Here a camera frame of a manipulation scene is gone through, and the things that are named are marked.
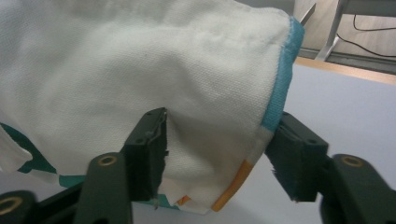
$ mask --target cable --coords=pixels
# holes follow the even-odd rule
[[[373,51],[371,51],[371,50],[369,50],[369,49],[363,47],[362,45],[359,45],[359,44],[357,44],[357,43],[355,43],[355,42],[352,42],[352,41],[349,41],[349,40],[345,40],[345,39],[344,39],[343,37],[341,37],[339,34],[337,34],[337,36],[338,36],[340,39],[342,39],[343,41],[345,41],[345,42],[347,42],[347,43],[349,43],[349,44],[353,44],[353,45],[355,45],[355,46],[357,46],[357,47],[359,47],[359,48],[361,48],[361,49],[364,49],[364,50],[366,50],[367,52],[370,52],[370,53],[372,53],[372,54],[374,54],[374,55],[376,55],[376,56],[386,57],[386,58],[396,58],[396,55],[383,55],[383,54],[375,53],[375,52],[373,52]]]
[[[358,28],[358,27],[356,27],[356,15],[353,17],[353,27],[355,28],[355,30],[358,30],[358,31],[386,31],[386,30],[396,30],[396,27],[381,28],[381,29],[369,29],[369,30],[365,30],[365,29]]]

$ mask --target towel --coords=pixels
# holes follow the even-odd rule
[[[304,35],[232,0],[2,0],[0,31],[3,172],[71,186],[166,107],[160,193],[196,213],[219,211],[264,152]]]

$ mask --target table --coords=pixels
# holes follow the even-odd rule
[[[343,14],[355,14],[365,16],[396,17],[395,0],[338,0],[332,28],[325,46],[320,50],[315,60],[326,61],[332,53],[339,37],[337,35]]]
[[[297,63],[285,111],[325,139],[330,144],[329,155],[347,153],[366,159],[396,189],[396,77],[306,59]],[[168,208],[154,211],[152,206],[134,203],[134,221],[136,224],[320,223],[318,203],[291,202],[271,170],[272,165],[263,156],[244,186],[219,213],[201,216]],[[15,189],[33,190],[40,200],[62,190],[30,176],[0,174],[0,194]]]

